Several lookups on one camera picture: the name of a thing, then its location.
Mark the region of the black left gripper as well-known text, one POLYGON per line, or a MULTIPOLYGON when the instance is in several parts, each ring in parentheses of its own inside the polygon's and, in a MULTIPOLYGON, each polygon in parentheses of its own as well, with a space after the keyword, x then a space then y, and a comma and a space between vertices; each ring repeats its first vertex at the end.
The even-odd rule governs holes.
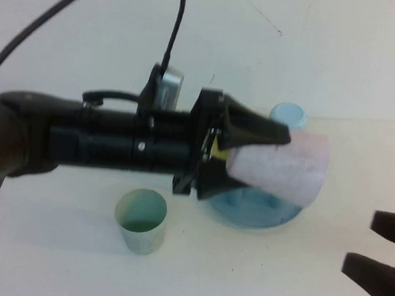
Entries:
POLYGON ((195 189, 197 198, 205 200, 248 187, 227 174, 226 161, 211 158, 204 162, 215 138, 212 130, 218 128, 222 116, 219 149, 291 142, 286 125, 252 112, 222 91, 202 89, 190 112, 153 112, 154 149, 149 171, 171 174, 174 194, 188 195, 195 189))

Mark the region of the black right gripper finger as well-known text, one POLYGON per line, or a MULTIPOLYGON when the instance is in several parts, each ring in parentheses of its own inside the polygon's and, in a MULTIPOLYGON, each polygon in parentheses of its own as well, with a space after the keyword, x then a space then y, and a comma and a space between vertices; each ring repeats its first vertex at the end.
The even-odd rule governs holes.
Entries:
POLYGON ((395 268, 361 254, 348 253, 342 273, 370 296, 395 296, 395 268))
POLYGON ((395 243, 395 213, 376 211, 370 229, 386 240, 395 243))

